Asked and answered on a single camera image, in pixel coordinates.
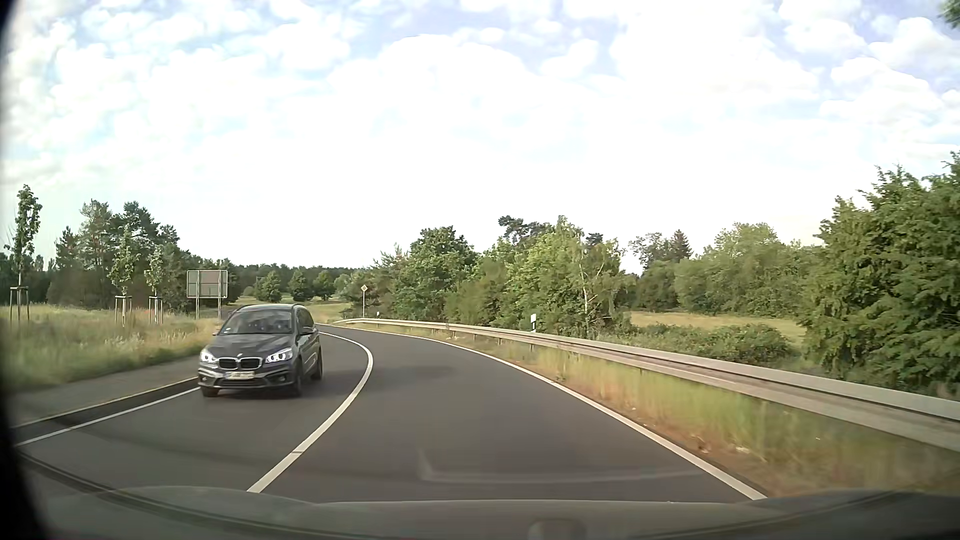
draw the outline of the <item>shrub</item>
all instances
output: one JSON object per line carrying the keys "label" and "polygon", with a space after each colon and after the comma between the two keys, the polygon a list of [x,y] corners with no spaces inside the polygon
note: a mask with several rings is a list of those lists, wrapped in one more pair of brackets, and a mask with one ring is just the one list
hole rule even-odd
{"label": "shrub", "polygon": [[762,324],[730,325],[714,330],[655,324],[600,339],[752,365],[771,365],[796,353],[780,331]]}

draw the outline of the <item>road sign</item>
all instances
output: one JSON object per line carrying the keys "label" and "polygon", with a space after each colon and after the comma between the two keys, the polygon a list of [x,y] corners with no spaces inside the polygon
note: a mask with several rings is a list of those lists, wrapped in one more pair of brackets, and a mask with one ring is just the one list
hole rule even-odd
{"label": "road sign", "polygon": [[226,298],[227,270],[187,270],[187,298]]}

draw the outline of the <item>sidewalk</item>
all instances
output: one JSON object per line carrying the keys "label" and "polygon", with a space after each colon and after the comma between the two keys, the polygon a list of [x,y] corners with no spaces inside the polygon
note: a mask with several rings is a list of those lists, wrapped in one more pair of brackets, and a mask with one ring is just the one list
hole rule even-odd
{"label": "sidewalk", "polygon": [[197,376],[194,356],[7,396],[14,426]]}

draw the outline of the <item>field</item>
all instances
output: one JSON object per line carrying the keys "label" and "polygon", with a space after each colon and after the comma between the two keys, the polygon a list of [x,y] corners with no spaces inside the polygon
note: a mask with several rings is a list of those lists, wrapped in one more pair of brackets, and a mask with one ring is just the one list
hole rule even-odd
{"label": "field", "polygon": [[698,315],[696,313],[651,311],[634,311],[630,320],[635,326],[664,324],[676,326],[691,326],[713,330],[727,325],[764,324],[774,327],[783,334],[794,346],[800,346],[804,340],[806,329],[788,319],[768,319],[764,317],[737,317],[734,315]]}
{"label": "field", "polygon": [[[291,297],[289,294],[284,294],[283,298],[280,299],[282,304],[293,304],[293,301],[293,297]],[[253,304],[263,303],[256,300],[252,296],[241,296],[235,303],[227,307],[227,309],[233,309],[240,306],[250,306]],[[306,306],[306,308],[310,311],[310,314],[313,315],[313,320],[317,323],[329,323],[342,319],[343,317],[340,316],[340,312],[350,306],[349,303],[341,302],[339,300],[320,300],[319,298],[301,302],[301,304]]]}
{"label": "field", "polygon": [[86,310],[44,304],[30,306],[30,320],[11,324],[3,310],[7,347],[3,369],[11,389],[24,390],[89,379],[198,353],[218,323],[213,319],[167,314],[150,325],[135,310],[124,326],[109,309]]}

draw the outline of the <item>road edge line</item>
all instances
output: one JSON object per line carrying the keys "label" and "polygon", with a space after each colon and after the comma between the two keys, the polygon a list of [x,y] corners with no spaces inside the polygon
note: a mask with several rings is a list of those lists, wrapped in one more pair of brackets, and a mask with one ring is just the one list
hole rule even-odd
{"label": "road edge line", "polygon": [[172,400],[172,399],[174,399],[174,398],[178,398],[178,397],[180,397],[180,396],[184,396],[184,395],[186,395],[186,394],[189,394],[190,392],[194,392],[194,391],[198,390],[199,388],[200,388],[199,386],[196,386],[196,387],[194,387],[194,388],[190,388],[189,390],[184,390],[184,391],[182,391],[182,392],[180,392],[180,393],[178,393],[178,394],[174,394],[174,395],[172,395],[172,396],[167,396],[167,397],[165,397],[165,398],[160,398],[160,399],[158,399],[158,400],[154,400],[154,401],[152,401],[152,402],[149,402],[149,403],[146,403],[146,404],[143,404],[143,405],[138,405],[138,406],[135,406],[135,407],[132,407],[132,408],[125,408],[125,409],[123,409],[123,410],[121,410],[121,411],[114,412],[113,414],[108,414],[107,416],[102,416],[102,417],[100,417],[100,418],[95,418],[95,419],[90,420],[90,421],[88,421],[88,422],[83,422],[82,424],[77,424],[76,426],[70,426],[69,428],[63,428],[62,430],[56,430],[56,431],[51,431],[51,432],[49,432],[49,433],[44,433],[44,434],[38,435],[38,436],[36,436],[36,437],[34,437],[34,438],[32,438],[32,439],[27,439],[27,440],[25,440],[25,441],[20,441],[20,442],[18,442],[18,443],[15,443],[13,446],[14,446],[15,448],[19,448],[19,447],[21,447],[21,446],[26,446],[26,445],[28,445],[28,444],[30,444],[30,443],[35,443],[35,442],[37,442],[37,441],[42,441],[43,439],[49,439],[50,437],[54,437],[54,436],[57,436],[57,435],[61,435],[61,434],[67,433],[67,432],[69,432],[69,431],[79,430],[80,428],[86,428],[87,426],[92,426],[92,425],[94,425],[94,424],[103,422],[104,420],[109,420],[109,419],[111,419],[111,418],[116,418],[117,416],[122,416],[122,415],[124,415],[124,414],[127,414],[128,412],[134,412],[135,410],[140,410],[141,408],[147,408],[148,406],[151,406],[151,405],[161,404],[161,403],[166,402],[166,401],[168,401],[168,400]]}
{"label": "road edge line", "polygon": [[20,428],[26,428],[26,427],[28,427],[28,426],[32,426],[33,424],[39,424],[39,423],[41,423],[41,422],[50,422],[50,421],[53,421],[53,420],[57,420],[58,418],[63,418],[64,416],[70,416],[71,414],[77,414],[77,413],[79,413],[79,412],[85,412],[85,411],[88,411],[88,410],[97,408],[97,407],[99,407],[99,406],[106,406],[106,405],[115,404],[115,403],[117,403],[117,402],[122,402],[122,401],[124,401],[124,400],[129,400],[129,399],[137,398],[137,397],[143,396],[144,394],[149,394],[149,393],[151,393],[151,392],[159,392],[159,391],[161,391],[161,390],[166,390],[167,388],[170,388],[171,386],[176,386],[176,385],[178,385],[178,384],[184,384],[184,383],[190,382],[190,381],[192,381],[192,380],[196,380],[196,379],[197,379],[196,377],[191,377],[191,378],[189,378],[189,379],[178,380],[178,381],[176,381],[176,382],[170,382],[169,384],[163,384],[162,386],[157,386],[157,387],[155,387],[155,388],[149,388],[149,389],[147,389],[147,390],[143,390],[143,391],[137,392],[137,393],[135,393],[135,394],[130,394],[130,395],[127,395],[127,396],[121,396],[121,397],[119,397],[119,398],[113,398],[112,400],[107,400],[107,401],[102,402],[102,403],[98,403],[98,404],[94,404],[94,405],[84,405],[84,406],[81,406],[81,407],[77,407],[77,408],[74,408],[74,409],[70,409],[70,410],[68,410],[68,411],[66,411],[66,412],[58,412],[58,413],[56,413],[56,414],[51,414],[50,416],[44,416],[43,418],[37,418],[37,419],[35,419],[35,420],[28,420],[27,422],[24,422],[23,424],[17,424],[16,426],[11,426],[11,430],[19,430]]}
{"label": "road edge line", "polygon": [[360,394],[360,391],[363,390],[363,387],[367,384],[367,380],[370,378],[370,373],[373,371],[373,353],[371,353],[370,349],[368,349],[364,344],[335,333],[327,333],[325,331],[318,331],[317,333],[328,335],[330,337],[336,337],[337,339],[343,339],[344,341],[352,343],[363,349],[364,352],[367,353],[367,371],[364,372],[363,377],[361,377],[360,381],[357,382],[357,385],[353,387],[353,390],[350,391],[350,394],[347,396],[347,398],[340,403],[340,406],[338,406],[332,414],[326,417],[326,420],[324,420],[324,422],[320,424],[318,428],[307,435],[307,437],[303,439],[303,441],[300,442],[297,447],[293,449],[293,451],[283,457],[283,459],[281,459],[277,465],[274,465],[273,469],[268,471],[266,475],[254,482],[253,485],[247,489],[247,491],[250,493],[260,493],[266,489],[267,486],[277,479],[277,477],[283,474],[283,471],[287,470],[287,467],[293,465],[294,461],[297,461],[297,458],[303,455],[303,453],[310,448],[310,445],[317,442],[317,439],[319,439],[321,435],[329,430],[330,426],[333,426],[333,423],[336,422],[337,419],[347,411],[347,407],[353,403],[353,400],[355,400]]}
{"label": "road edge line", "polygon": [[[338,327],[336,327],[336,328],[351,329],[352,327],[349,327],[349,326],[338,326]],[[590,406],[596,408],[597,410],[606,413],[607,415],[611,416],[612,418],[615,418],[616,420],[618,420],[620,423],[624,424],[624,425],[627,426],[628,428],[631,428],[631,429],[633,429],[634,431],[637,431],[638,433],[646,436],[647,438],[649,438],[650,440],[652,440],[652,441],[656,442],[657,444],[663,446],[664,448],[666,448],[666,449],[669,450],[670,452],[672,452],[672,453],[674,453],[674,454],[682,457],[683,459],[689,461],[691,464],[695,465],[696,467],[699,467],[701,470],[703,470],[703,471],[706,472],[707,474],[711,475],[712,477],[714,477],[714,478],[716,478],[716,479],[719,479],[720,481],[724,482],[724,483],[727,484],[729,487],[735,489],[735,490],[738,491],[741,495],[744,495],[745,497],[751,499],[752,501],[758,501],[758,500],[766,499],[766,498],[767,498],[766,495],[763,495],[762,493],[760,493],[759,491],[757,491],[757,490],[754,489],[753,487],[751,487],[751,486],[747,485],[746,483],[744,483],[743,481],[735,478],[735,477],[734,477],[733,475],[731,475],[730,473],[727,473],[726,471],[723,471],[722,469],[720,469],[720,468],[718,468],[717,466],[715,466],[715,465],[709,463],[708,461],[702,459],[702,458],[699,457],[698,455],[691,453],[690,451],[688,451],[687,449],[681,447],[680,445],[677,445],[676,443],[673,443],[673,442],[667,440],[666,438],[664,438],[664,437],[662,437],[662,436],[660,436],[660,435],[657,435],[656,433],[648,430],[648,429],[645,428],[644,426],[641,426],[640,424],[634,422],[633,420],[627,418],[626,416],[620,414],[619,412],[616,412],[615,410],[613,410],[613,409],[611,409],[611,408],[608,408],[606,405],[599,404],[599,403],[595,402],[594,400],[588,398],[587,396],[584,396],[583,394],[580,394],[579,392],[576,392],[576,391],[574,391],[574,390],[571,390],[570,388],[567,388],[566,386],[563,386],[562,384],[560,384],[560,383],[558,383],[558,382],[556,382],[556,381],[550,380],[550,379],[544,377],[543,375],[541,375],[541,374],[539,374],[539,373],[535,373],[535,372],[533,372],[533,371],[530,371],[530,370],[528,370],[528,369],[526,369],[526,368],[524,368],[524,367],[518,366],[518,365],[516,365],[516,364],[514,364],[514,363],[512,363],[512,362],[509,362],[509,361],[504,360],[504,359],[502,359],[502,358],[497,358],[496,356],[488,355],[487,353],[481,353],[480,351],[474,351],[473,349],[464,347],[464,346],[462,346],[462,345],[457,345],[457,344],[455,344],[455,343],[449,343],[449,342],[446,342],[446,341],[441,341],[440,339],[434,339],[434,338],[432,338],[432,337],[424,337],[424,336],[422,336],[422,335],[411,335],[411,334],[407,334],[407,333],[396,333],[396,332],[391,332],[391,331],[369,330],[369,329],[359,329],[359,328],[352,328],[352,329],[353,329],[353,330],[358,330],[358,331],[373,331],[373,332],[376,332],[376,333],[386,333],[386,334],[389,334],[389,335],[399,335],[399,336],[403,336],[403,337],[415,337],[416,339],[425,339],[425,340],[427,340],[427,341],[434,341],[434,342],[436,342],[436,343],[443,343],[444,345],[449,345],[450,347],[456,347],[457,349],[463,349],[464,351],[469,351],[469,352],[471,352],[471,353],[476,353],[476,354],[478,354],[478,355],[480,355],[480,356],[486,356],[487,358],[494,359],[494,360],[496,360],[496,361],[498,361],[498,362],[500,362],[500,363],[502,363],[502,364],[506,364],[506,365],[508,365],[508,366],[510,366],[510,367],[512,367],[512,368],[515,368],[515,369],[517,369],[517,370],[519,370],[519,371],[521,371],[521,372],[523,372],[523,373],[525,373],[525,374],[527,374],[527,375],[530,375],[530,376],[533,376],[533,377],[535,377],[535,378],[537,378],[537,379],[539,379],[539,380],[542,380],[543,382],[546,382],[547,384],[550,384],[551,386],[553,386],[553,387],[555,387],[555,388],[558,388],[558,389],[562,390],[563,392],[566,392],[567,394],[573,396],[574,398],[577,398],[578,400],[584,402],[585,404],[590,405]]]}

